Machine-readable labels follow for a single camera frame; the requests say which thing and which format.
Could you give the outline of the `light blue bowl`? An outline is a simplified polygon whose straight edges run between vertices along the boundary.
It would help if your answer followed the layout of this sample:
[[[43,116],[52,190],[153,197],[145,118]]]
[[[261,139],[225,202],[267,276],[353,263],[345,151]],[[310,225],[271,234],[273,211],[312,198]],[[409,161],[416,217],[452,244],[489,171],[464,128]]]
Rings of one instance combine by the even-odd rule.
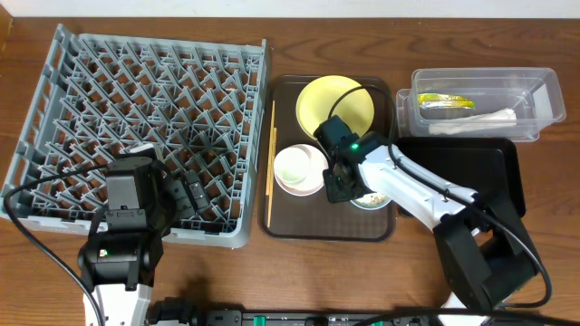
[[[353,205],[364,210],[381,209],[387,206],[390,202],[391,200],[387,196],[380,193],[366,194],[351,201]]]

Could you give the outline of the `rice and nut scraps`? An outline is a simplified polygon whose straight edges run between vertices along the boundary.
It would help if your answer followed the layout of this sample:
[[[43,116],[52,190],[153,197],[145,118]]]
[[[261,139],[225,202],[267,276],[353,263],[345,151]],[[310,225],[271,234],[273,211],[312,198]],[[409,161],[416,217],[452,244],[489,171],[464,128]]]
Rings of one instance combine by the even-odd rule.
[[[355,200],[355,202],[360,206],[367,206],[367,207],[375,207],[381,206],[387,200],[387,196],[378,194],[378,193],[371,193],[366,194],[361,198]]]

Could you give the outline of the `white cup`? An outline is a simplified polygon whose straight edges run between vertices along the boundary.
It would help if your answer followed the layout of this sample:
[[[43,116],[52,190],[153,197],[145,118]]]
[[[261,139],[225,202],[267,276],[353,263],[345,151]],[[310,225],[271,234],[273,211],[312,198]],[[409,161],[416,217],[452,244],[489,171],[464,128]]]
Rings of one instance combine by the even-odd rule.
[[[308,175],[309,168],[310,158],[300,148],[283,149],[275,156],[275,176],[286,185],[303,181]]]

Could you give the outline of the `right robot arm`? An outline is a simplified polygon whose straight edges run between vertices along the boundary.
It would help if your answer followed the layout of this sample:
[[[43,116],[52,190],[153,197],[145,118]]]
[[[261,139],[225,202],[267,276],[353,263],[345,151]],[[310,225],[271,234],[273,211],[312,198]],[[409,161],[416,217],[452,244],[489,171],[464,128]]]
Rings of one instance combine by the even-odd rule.
[[[330,159],[324,171],[331,203],[375,192],[387,196],[434,234],[443,272],[452,289],[444,325],[480,325],[534,276],[546,275],[516,208],[504,192],[482,196],[434,174],[375,132],[318,129]]]

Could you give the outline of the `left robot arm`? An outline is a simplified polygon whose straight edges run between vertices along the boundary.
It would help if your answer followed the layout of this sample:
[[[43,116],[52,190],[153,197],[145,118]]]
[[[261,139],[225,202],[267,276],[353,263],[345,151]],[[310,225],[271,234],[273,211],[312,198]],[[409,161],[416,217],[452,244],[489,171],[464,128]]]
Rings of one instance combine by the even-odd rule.
[[[78,254],[85,322],[141,325],[150,304],[162,240],[184,216],[208,207],[193,171],[171,172],[159,160],[132,156],[108,164],[107,206],[92,220]]]

